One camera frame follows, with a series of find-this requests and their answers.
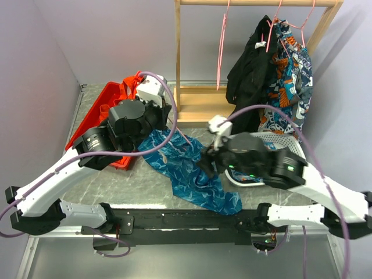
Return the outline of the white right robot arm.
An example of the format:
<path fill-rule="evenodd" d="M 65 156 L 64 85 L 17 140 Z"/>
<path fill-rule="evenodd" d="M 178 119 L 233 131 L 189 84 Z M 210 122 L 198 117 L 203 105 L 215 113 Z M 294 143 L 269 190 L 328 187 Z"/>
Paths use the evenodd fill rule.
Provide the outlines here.
<path fill-rule="evenodd" d="M 249 133 L 215 139 L 201 152 L 197 165 L 209 176 L 235 170 L 261 178 L 264 185 L 303 195 L 314 203 L 281 206 L 260 203 L 256 215 L 245 223 L 263 234 L 283 226 L 320 226 L 343 239 L 371 234 L 371 192 L 356 192 L 321 175 L 306 159 L 288 148 L 271 150 Z"/>

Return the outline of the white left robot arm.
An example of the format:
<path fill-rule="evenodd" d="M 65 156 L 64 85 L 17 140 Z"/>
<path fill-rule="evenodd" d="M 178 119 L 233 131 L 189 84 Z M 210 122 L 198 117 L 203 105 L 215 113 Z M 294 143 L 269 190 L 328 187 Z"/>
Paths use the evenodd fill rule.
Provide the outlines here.
<path fill-rule="evenodd" d="M 119 220 L 108 203 L 81 205 L 60 197 L 82 179 L 134 152 L 153 130 L 166 129 L 171 105 L 126 99 L 109 109 L 108 117 L 78 137 L 61 159 L 24 187 L 5 191 L 12 228 L 42 235 L 60 226 L 84 226 L 107 234 Z"/>

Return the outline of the blue leaf-print shorts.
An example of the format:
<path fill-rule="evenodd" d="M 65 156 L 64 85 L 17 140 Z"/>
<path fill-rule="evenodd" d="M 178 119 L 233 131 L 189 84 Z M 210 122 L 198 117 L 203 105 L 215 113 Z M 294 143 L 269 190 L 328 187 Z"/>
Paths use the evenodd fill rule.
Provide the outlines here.
<path fill-rule="evenodd" d="M 195 138 L 187 138 L 191 145 L 176 131 L 165 146 L 143 158 L 153 169 L 170 179 L 174 196 L 225 216 L 240 212 L 242 201 L 239 193 L 225 191 L 218 176 L 209 178 L 196 165 L 203 145 Z"/>

